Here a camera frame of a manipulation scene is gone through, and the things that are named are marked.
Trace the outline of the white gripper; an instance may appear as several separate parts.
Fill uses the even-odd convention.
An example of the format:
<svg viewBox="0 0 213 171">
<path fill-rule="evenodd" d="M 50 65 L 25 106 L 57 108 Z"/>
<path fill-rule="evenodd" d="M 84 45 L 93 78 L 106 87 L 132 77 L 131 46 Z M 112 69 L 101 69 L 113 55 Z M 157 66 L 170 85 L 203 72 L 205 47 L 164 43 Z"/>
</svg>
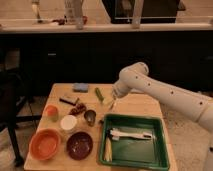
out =
<svg viewBox="0 0 213 171">
<path fill-rule="evenodd" d="M 127 88 L 123 84 L 114 84 L 112 88 L 112 95 L 114 99 L 120 99 L 127 95 Z"/>
</svg>

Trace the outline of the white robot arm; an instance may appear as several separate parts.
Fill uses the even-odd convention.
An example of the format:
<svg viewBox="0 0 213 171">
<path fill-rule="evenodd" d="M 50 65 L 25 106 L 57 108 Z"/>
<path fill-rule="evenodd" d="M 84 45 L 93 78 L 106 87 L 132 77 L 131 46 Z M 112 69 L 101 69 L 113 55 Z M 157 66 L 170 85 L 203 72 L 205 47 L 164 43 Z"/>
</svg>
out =
<svg viewBox="0 0 213 171">
<path fill-rule="evenodd" d="M 148 73 L 149 68 L 143 62 L 123 68 L 113 85 L 113 96 L 122 98 L 136 89 L 198 123 L 211 134 L 203 171 L 213 171 L 213 98 L 157 81 Z"/>
</svg>

